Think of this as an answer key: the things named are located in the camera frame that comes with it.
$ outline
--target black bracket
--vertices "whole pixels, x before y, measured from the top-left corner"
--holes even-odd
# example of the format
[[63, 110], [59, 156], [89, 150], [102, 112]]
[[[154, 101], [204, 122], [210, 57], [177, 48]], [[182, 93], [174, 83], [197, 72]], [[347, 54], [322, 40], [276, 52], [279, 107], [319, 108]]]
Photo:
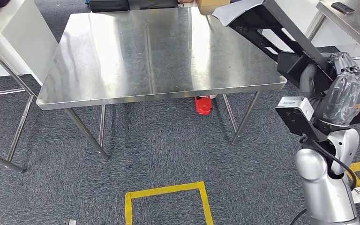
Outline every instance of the black bracket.
[[[334, 66], [321, 55], [274, 0], [262, 0], [260, 5], [235, 18], [229, 27], [277, 62], [277, 71], [297, 88], [301, 73], [310, 63], [319, 68], [314, 77], [316, 94], [324, 95], [324, 91], [329, 89], [336, 78]], [[279, 49], [263, 36], [262, 30], [267, 29], [276, 34], [293, 52]], [[360, 113], [351, 122], [357, 123], [360, 123]]]

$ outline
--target plastic bag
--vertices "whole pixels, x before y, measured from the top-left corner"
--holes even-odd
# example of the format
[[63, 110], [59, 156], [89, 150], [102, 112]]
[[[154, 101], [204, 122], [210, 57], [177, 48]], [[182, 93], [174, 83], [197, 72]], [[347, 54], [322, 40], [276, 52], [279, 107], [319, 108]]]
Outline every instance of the plastic bag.
[[360, 70], [346, 70], [339, 74], [327, 96], [329, 100], [322, 120], [337, 126], [348, 126], [360, 112]]

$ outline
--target phone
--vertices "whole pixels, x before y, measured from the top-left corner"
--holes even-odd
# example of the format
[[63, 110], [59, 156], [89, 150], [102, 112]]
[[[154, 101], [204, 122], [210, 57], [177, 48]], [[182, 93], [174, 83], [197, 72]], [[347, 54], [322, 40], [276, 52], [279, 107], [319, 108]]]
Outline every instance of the phone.
[[336, 9], [337, 11], [343, 13], [343, 14], [349, 14], [352, 12], [355, 12], [354, 9], [346, 6], [345, 4], [341, 3], [341, 2], [335, 2], [332, 4], [332, 8]]

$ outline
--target stainless steel table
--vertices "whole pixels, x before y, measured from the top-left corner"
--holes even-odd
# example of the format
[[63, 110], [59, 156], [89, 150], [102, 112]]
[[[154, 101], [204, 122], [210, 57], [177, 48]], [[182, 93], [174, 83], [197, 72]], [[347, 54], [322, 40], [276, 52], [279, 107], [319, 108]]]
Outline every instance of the stainless steel table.
[[360, 0], [340, 1], [355, 9], [355, 12], [348, 15], [342, 14], [331, 7], [332, 3], [338, 1], [339, 0], [322, 0], [318, 3], [317, 9], [360, 44]]
[[[65, 109], [96, 150], [105, 105], [223, 94], [236, 143], [264, 90], [283, 88], [276, 64], [231, 28], [198, 8], [70, 16], [37, 104]], [[226, 93], [255, 91], [240, 127]], [[102, 105], [99, 141], [73, 107]]]

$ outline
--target black case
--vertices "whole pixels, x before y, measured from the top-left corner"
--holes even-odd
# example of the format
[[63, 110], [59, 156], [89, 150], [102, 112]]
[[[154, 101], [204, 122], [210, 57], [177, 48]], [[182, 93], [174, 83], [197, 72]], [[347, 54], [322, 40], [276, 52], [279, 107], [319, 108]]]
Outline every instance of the black case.
[[129, 10], [128, 0], [90, 0], [89, 7], [93, 13]]

